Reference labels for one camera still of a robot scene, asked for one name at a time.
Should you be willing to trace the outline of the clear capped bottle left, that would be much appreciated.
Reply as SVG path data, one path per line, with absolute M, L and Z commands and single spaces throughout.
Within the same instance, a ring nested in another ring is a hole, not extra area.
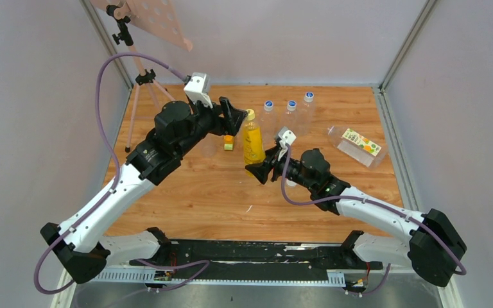
M 277 126 L 277 112 L 273 101 L 265 101 L 258 115 L 264 146 L 273 144 Z

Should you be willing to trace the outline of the yellow label juice bottle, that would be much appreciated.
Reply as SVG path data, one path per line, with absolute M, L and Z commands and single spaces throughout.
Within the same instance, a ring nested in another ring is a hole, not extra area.
M 256 116 L 253 121 L 244 121 L 241 127 L 241 133 L 243 140 L 243 160 L 245 165 L 262 163 L 265 158 L 265 153 L 263 149 L 261 127 Z

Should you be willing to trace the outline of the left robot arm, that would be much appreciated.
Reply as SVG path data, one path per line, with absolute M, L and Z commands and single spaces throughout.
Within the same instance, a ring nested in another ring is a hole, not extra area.
M 108 228 L 178 169 L 185 155 L 208 134 L 237 135 L 247 115 L 226 97 L 208 107 L 191 100 L 166 103 L 154 118 L 155 127 L 129 153 L 112 181 L 69 219 L 42 227 L 41 235 L 73 282 L 86 283 L 108 266 L 136 259 L 167 263 L 171 248 L 160 229 L 108 237 Z

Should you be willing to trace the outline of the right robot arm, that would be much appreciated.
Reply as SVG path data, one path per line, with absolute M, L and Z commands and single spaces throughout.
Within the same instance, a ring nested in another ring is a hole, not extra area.
M 247 164 L 245 169 L 261 184 L 278 179 L 295 182 L 309 191 L 308 205 L 358 219 L 388 234 L 351 233 L 349 245 L 341 250 L 342 262 L 350 268 L 363 262 L 407 266 L 438 287 L 446 287 L 453 275 L 467 274 L 462 263 L 467 246 L 445 213 L 408 210 L 369 196 L 334 176 L 318 148 L 303 152 L 297 160 L 289 148 L 275 146 L 262 162 Z

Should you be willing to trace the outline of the yellow bottle cap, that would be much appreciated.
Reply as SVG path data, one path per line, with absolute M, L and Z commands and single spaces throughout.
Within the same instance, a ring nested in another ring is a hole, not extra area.
M 255 111 L 253 109 L 246 109 L 247 111 L 247 116 L 246 116 L 246 120 L 247 121 L 253 121 L 255 119 Z

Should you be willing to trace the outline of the white bottle cap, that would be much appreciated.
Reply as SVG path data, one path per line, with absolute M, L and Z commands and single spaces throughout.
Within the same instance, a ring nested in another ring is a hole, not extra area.
M 288 187 L 295 187 L 297 184 L 291 180 L 286 180 L 286 185 Z

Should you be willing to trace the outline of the clear capped bottle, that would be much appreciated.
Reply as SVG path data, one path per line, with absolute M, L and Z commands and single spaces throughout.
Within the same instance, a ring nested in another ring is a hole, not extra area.
M 291 100 L 291 101 L 287 102 L 284 113 L 279 118 L 279 122 L 277 125 L 277 132 L 280 131 L 284 127 L 291 130 L 297 137 L 299 136 L 298 111 L 297 111 L 297 102 L 296 101 Z
M 306 92 L 303 100 L 297 106 L 297 131 L 298 136 L 307 135 L 311 128 L 311 123 L 316 109 L 315 95 L 313 92 Z
M 264 146 L 273 144 L 277 126 L 277 112 L 273 101 L 265 101 L 258 115 Z

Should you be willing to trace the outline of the yellow green toy block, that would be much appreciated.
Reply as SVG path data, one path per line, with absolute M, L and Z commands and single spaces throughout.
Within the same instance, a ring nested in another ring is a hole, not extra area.
M 223 137 L 223 149 L 225 151 L 233 151 L 235 145 L 235 137 L 232 135 L 225 135 Z

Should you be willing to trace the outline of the large pineapple juice bottle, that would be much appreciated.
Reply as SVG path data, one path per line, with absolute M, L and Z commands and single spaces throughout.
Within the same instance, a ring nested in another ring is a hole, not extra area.
M 330 126 L 329 142 L 337 149 L 367 168 L 373 169 L 386 158 L 388 149 L 349 127 Z

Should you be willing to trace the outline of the clear capped bottle middle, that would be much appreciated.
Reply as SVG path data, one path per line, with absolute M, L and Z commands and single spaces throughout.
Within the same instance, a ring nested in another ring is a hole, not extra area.
M 277 132 L 280 131 L 284 127 L 291 130 L 297 137 L 299 136 L 298 111 L 297 111 L 297 102 L 296 101 L 291 100 L 291 101 L 287 102 L 284 113 L 279 118 L 279 122 L 277 125 Z

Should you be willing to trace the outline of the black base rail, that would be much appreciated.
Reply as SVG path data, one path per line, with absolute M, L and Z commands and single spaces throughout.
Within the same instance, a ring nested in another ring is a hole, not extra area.
M 129 261 L 104 269 L 95 281 L 171 286 L 192 278 L 192 284 L 205 285 L 345 287 L 384 268 L 381 262 L 361 261 L 351 249 L 334 243 L 199 239 L 173 239 L 150 262 L 179 266 L 202 260 L 209 266 L 199 275 L 195 273 L 201 265 L 162 270 Z

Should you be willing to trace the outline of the clear capped bottle right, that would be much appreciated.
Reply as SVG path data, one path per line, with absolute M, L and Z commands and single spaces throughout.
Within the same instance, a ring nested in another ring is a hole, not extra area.
M 313 92 L 306 92 L 303 100 L 297 106 L 297 131 L 298 136 L 307 135 L 311 128 L 311 123 L 316 109 L 315 95 Z

